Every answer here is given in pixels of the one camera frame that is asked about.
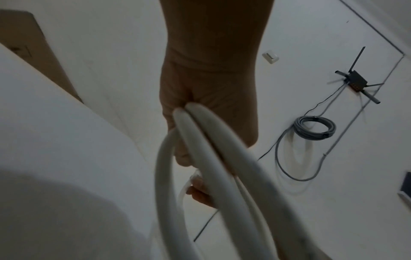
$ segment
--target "power cord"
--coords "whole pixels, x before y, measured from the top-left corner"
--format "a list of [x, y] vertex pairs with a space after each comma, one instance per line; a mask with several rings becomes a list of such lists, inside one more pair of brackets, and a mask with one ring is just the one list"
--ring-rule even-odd
[[[329, 97], [327, 97], [326, 99], [324, 99], [323, 101], [321, 101], [320, 103], [318, 103], [314, 108], [312, 108], [312, 109], [308, 110], [307, 112], [305, 112], [304, 116], [297, 118], [296, 121], [298, 121], [298, 122], [296, 123], [296, 121], [295, 121], [294, 124], [297, 124], [297, 129], [298, 129], [298, 131], [301, 132], [301, 133], [304, 133], [308, 138], [318, 138], [318, 139], [316, 139], [316, 140], [322, 140], [322, 139], [320, 139], [320, 138], [321, 138], [320, 136], [318, 136], [318, 137], [314, 137], [314, 136], [315, 136], [315, 135], [321, 135], [321, 134], [323, 134], [323, 133], [315, 133], [315, 132], [308, 131], [308, 130], [306, 130], [306, 129], [302, 126], [302, 123], [309, 121], [309, 120], [307, 120], [307, 119], [312, 119], [312, 118], [317, 118], [317, 119], [319, 119], [319, 118], [322, 118], [321, 116], [328, 110], [328, 108], [331, 106], [331, 104], [332, 104], [332, 103], [340, 96], [340, 94], [343, 92], [343, 90], [344, 90], [343, 87], [344, 87], [344, 86], [345, 86], [345, 83], [344, 83], [342, 86], [340, 86], [340, 87], [339, 87], [334, 93], [332, 93]], [[317, 117], [306, 117], [306, 115], [307, 115], [310, 111], [313, 111], [313, 110], [316, 109], [320, 104], [326, 102], [329, 98], [331, 98], [332, 96], [334, 96], [340, 89], [342, 89], [342, 90], [338, 93], [337, 96], [335, 96], [335, 97], [333, 98], [333, 100], [331, 100], [331, 102], [326, 106], [326, 108], [324, 109], [324, 111], [323, 111], [321, 114], [319, 114]], [[335, 124], [334, 124], [334, 122], [332, 122], [331, 120], [326, 119], [326, 118], [322, 118], [322, 119], [324, 119], [324, 121], [321, 121], [321, 123], [322, 123], [322, 122], [326, 122], [326, 120], [327, 120], [327, 124], [333, 125], [334, 128], [331, 129], [331, 132], [330, 132], [330, 128], [329, 128], [329, 130], [328, 130], [328, 132], [329, 132], [328, 135], [331, 135], [331, 136], [332, 136], [332, 135], [335, 133]], [[320, 161], [318, 170], [316, 171], [316, 173], [315, 173], [312, 177], [307, 178], [307, 179], [300, 180], [300, 179], [296, 179], [296, 178], [290, 176], [290, 175], [289, 175], [288, 173], [286, 173], [286, 171], [281, 167], [281, 165], [280, 165], [280, 163], [279, 163], [279, 161], [278, 161], [277, 152], [278, 152], [278, 144], [280, 143], [280, 141], [282, 140], [282, 138], [284, 137], [284, 135], [286, 135], [286, 133], [288, 133], [288, 131], [290, 131], [290, 130], [294, 127], [294, 124], [293, 124], [292, 126], [290, 126], [289, 128], [287, 128], [287, 129], [282, 133], [282, 135], [277, 139], [277, 141], [270, 147], [270, 149], [269, 149], [267, 152], [265, 152], [262, 156], [260, 156], [260, 157], [257, 159], [257, 161], [259, 161], [259, 160], [262, 159], [264, 156], [266, 156], [266, 155], [273, 149], [273, 147], [276, 146], [276, 149], [275, 149], [275, 151], [276, 151], [276, 152], [275, 152], [275, 159], [276, 159], [276, 162], [278, 163], [278, 166], [280, 167], [280, 169], [281, 169], [289, 178], [291, 178], [291, 179], [294, 179], [294, 180], [297, 180], [297, 181], [309, 181], [309, 180], [312, 180], [312, 179], [314, 179], [315, 177], [317, 177], [318, 173], [319, 173], [320, 170], [321, 170], [322, 163], [323, 163], [323, 161], [325, 160], [325, 157], [326, 157], [325, 154], [329, 154], [329, 153], [331, 152], [331, 150], [335, 147], [335, 145], [332, 145], [331, 149], [328, 150], [327, 153], [324, 154], [323, 158], [322, 158], [321, 161]], [[200, 237], [200, 235], [201, 235], [201, 234], [203, 233], [203, 231], [206, 229], [207, 225], [210, 223], [210, 221], [213, 219], [213, 217], [214, 217], [217, 213], [218, 213], [218, 210], [216, 210], [216, 211], [213, 213], [213, 215], [211, 215], [211, 217], [208, 219], [208, 221], [204, 224], [203, 228], [198, 232], [198, 234], [197, 234], [197, 236], [194, 238], [193, 242], [196, 242], [196, 241], [197, 241], [197, 239]]]

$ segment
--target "antenna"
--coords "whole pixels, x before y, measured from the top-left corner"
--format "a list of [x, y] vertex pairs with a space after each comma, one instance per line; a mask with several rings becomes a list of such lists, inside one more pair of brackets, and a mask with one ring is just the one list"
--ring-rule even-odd
[[364, 51], [364, 49], [365, 49], [365, 46], [361, 49], [361, 51], [360, 51], [360, 53], [358, 54], [357, 58], [355, 58], [355, 61], [354, 61], [354, 63], [351, 65], [351, 68], [350, 68], [350, 70], [348, 71], [348, 73], [351, 73], [352, 68], [354, 68], [354, 65], [357, 63], [357, 60], [360, 58], [361, 53]]

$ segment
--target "coiled white cable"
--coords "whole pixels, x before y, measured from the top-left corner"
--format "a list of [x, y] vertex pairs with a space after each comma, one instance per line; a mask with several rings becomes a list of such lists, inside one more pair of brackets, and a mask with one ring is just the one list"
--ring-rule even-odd
[[[177, 109], [173, 116], [178, 132], [175, 129], [170, 131], [163, 141], [155, 171], [159, 226], [171, 259], [199, 259], [188, 238], [184, 216], [177, 207], [171, 182], [173, 147], [179, 133], [191, 158], [203, 174], [240, 257], [275, 259], [254, 223], [258, 219], [251, 216], [241, 193], [231, 184], [229, 174], [201, 130], [243, 182], [286, 256], [293, 260], [317, 259], [315, 247], [286, 201], [248, 153], [245, 145], [222, 120], [195, 103], [186, 105], [185, 110]], [[201, 130], [191, 117], [198, 122]]]

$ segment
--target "cardboard box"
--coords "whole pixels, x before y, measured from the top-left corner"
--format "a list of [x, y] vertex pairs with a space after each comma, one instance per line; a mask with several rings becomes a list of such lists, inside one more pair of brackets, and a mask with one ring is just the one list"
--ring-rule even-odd
[[0, 43], [82, 102], [48, 46], [33, 14], [0, 10]]

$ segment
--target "forearm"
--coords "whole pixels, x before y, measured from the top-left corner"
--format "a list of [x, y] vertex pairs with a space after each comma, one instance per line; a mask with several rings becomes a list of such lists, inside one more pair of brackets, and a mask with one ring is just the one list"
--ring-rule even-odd
[[253, 70], [273, 1], [160, 0], [168, 52], [210, 69]]

